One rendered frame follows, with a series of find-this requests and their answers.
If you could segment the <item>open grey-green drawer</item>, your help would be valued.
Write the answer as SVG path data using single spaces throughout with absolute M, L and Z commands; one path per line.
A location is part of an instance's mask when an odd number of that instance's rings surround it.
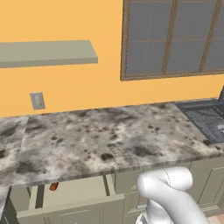
M 124 195 L 116 194 L 110 175 L 34 186 L 19 224 L 123 224 Z

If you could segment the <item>grey-green cupboard door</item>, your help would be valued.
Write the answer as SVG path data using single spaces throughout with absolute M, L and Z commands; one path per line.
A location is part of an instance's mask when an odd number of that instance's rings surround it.
M 144 206 L 147 204 L 147 199 L 137 191 L 136 181 L 138 175 L 156 169 L 162 169 L 162 166 L 123 171 L 115 174 L 115 192 L 124 194 L 123 224 L 135 224 L 138 215 L 144 211 Z
M 203 161 L 201 171 L 204 180 L 199 206 L 207 211 L 221 209 L 224 201 L 224 157 Z

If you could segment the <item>dark grey sink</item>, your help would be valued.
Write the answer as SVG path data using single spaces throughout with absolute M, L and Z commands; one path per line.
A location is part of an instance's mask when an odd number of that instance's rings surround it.
M 218 99 L 178 102 L 176 106 L 211 143 L 224 143 L 224 87 Z

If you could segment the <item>brown framed window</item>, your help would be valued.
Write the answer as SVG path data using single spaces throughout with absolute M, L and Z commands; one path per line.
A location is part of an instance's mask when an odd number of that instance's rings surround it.
M 224 74 L 224 0 L 123 0 L 123 81 Z

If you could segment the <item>grey wall socket plate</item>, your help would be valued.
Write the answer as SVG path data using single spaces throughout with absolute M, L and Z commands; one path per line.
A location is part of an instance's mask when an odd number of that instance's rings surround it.
M 45 102 L 42 92 L 30 93 L 31 104 L 34 110 L 45 109 Z

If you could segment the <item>grey-green wall shelf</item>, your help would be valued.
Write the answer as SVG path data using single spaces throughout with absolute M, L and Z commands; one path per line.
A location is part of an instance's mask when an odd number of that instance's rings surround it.
M 0 68 L 97 63 L 89 40 L 0 43 Z

